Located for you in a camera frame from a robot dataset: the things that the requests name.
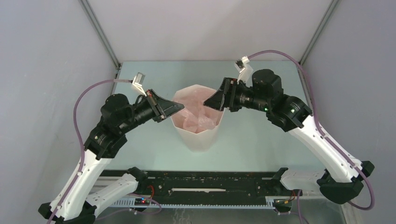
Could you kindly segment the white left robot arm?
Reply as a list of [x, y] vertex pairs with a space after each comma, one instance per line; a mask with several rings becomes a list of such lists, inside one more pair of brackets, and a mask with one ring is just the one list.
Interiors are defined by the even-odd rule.
[[92, 193], [91, 189], [127, 142], [129, 131], [149, 120], [161, 122], [183, 108], [183, 104], [164, 99], [153, 90], [138, 96], [134, 104], [123, 94], [109, 96], [101, 107], [99, 123], [83, 145], [72, 176], [52, 202], [39, 207], [39, 213], [56, 224], [92, 224], [103, 210], [124, 195], [146, 192], [146, 175], [135, 167], [102, 190]]

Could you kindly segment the pink plastic trash bag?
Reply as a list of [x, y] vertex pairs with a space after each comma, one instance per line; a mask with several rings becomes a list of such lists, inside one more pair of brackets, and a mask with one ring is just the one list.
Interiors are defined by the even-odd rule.
[[192, 133], [214, 129], [223, 112], [204, 106], [204, 101], [214, 93], [213, 89], [197, 88], [184, 96], [175, 96], [173, 101], [184, 105], [184, 109], [172, 116], [175, 127]]

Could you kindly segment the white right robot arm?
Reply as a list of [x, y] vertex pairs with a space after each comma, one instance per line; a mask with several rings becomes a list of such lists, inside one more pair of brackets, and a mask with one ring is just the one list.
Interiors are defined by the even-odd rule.
[[334, 203], [345, 204], [360, 194], [364, 178], [374, 170], [373, 163], [354, 158], [320, 131], [312, 110], [300, 98], [285, 94], [281, 78], [272, 70], [254, 72], [250, 87], [235, 78], [224, 78], [204, 105], [217, 111], [248, 108], [264, 112], [273, 125], [300, 140], [322, 162], [325, 169], [317, 173], [280, 169], [271, 183], [277, 195], [297, 189], [318, 191]]

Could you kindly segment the white faceted trash bin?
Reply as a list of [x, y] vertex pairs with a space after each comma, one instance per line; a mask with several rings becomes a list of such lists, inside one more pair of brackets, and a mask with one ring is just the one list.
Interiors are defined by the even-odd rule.
[[[174, 97], [175, 96], [184, 96], [187, 93], [189, 93], [190, 91], [195, 90], [197, 88], [212, 89], [212, 88], [209, 88], [206, 86], [195, 84], [195, 85], [188, 86], [186, 88], [176, 91]], [[177, 132], [179, 133], [179, 135], [181, 136], [182, 141], [190, 149], [190, 151], [204, 152], [204, 151], [207, 151], [214, 144], [216, 137], [217, 137], [218, 129], [220, 127], [220, 123], [222, 121], [222, 118], [223, 118], [223, 115], [219, 121], [219, 124], [214, 129], [205, 130], [200, 133], [192, 133], [192, 132], [186, 131], [184, 129], [175, 127], [173, 121], [172, 121], [172, 123], [173, 123], [174, 127], [176, 128]]]

